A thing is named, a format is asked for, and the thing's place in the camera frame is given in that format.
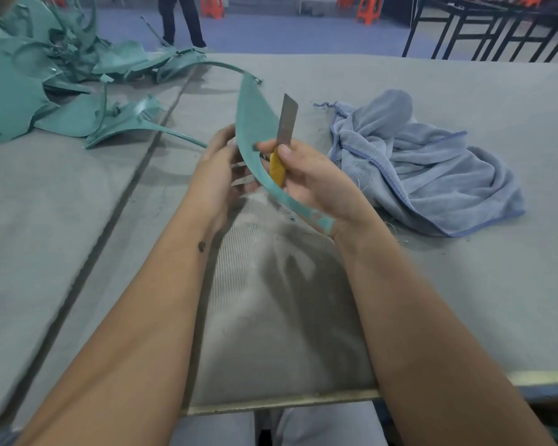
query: person's right hand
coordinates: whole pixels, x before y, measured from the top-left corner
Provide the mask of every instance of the person's right hand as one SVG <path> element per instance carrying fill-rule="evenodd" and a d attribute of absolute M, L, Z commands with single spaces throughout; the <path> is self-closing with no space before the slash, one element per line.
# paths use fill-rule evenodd
<path fill-rule="evenodd" d="M 277 140 L 271 139 L 259 142 L 257 148 L 268 156 L 276 144 Z M 284 191 L 298 202 L 335 219 L 331 238 L 335 239 L 342 232 L 359 231 L 379 219 L 356 184 L 319 151 L 292 139 L 290 147 L 280 144 L 277 152 L 286 168 Z M 268 171 L 269 163 L 264 160 L 262 163 Z"/>

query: person's left hand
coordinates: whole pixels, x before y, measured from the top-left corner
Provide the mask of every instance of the person's left hand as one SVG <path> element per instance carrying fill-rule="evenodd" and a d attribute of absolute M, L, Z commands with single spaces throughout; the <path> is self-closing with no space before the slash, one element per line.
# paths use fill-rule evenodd
<path fill-rule="evenodd" d="M 215 134 L 196 165 L 184 197 L 183 204 L 202 214 L 203 222 L 209 223 L 213 233 L 225 225 L 229 205 L 260 186 L 256 180 L 233 185 L 251 174 L 242 162 L 235 141 L 228 144 L 235 135 L 235 125 L 228 125 Z"/>

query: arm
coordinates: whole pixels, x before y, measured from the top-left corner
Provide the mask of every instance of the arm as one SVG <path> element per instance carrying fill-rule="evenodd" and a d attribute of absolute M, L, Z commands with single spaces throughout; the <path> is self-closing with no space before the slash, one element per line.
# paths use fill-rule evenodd
<path fill-rule="evenodd" d="M 194 318 L 237 150 L 220 131 L 144 265 L 49 393 L 16 446 L 167 445 L 186 385 Z"/>
<path fill-rule="evenodd" d="M 274 141 L 259 149 L 273 150 Z M 359 188 L 327 157 L 279 146 L 286 191 L 335 218 L 370 359 L 406 446 L 552 446 L 502 370 L 412 266 Z"/>

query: yellow knife handle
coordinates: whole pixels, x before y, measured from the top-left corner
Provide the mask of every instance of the yellow knife handle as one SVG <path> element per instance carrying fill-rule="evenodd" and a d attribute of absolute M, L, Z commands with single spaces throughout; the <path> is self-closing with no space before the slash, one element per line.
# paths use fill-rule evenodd
<path fill-rule="evenodd" d="M 277 151 L 271 153 L 271 167 L 269 175 L 278 187 L 283 186 L 283 181 L 285 180 L 285 166 L 281 162 L 281 158 L 279 158 Z"/>

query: knife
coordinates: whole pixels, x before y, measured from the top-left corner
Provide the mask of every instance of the knife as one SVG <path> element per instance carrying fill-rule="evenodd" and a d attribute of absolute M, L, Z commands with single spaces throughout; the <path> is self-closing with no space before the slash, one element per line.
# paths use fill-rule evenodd
<path fill-rule="evenodd" d="M 279 117 L 279 130 L 277 131 L 277 145 L 291 143 L 291 134 L 296 124 L 296 114 L 298 113 L 298 104 L 293 98 L 285 94 L 283 96 L 283 107 L 281 109 L 281 117 Z M 269 175 L 277 186 L 281 187 L 285 179 L 285 166 L 279 158 L 277 148 L 271 153 L 271 165 Z"/>

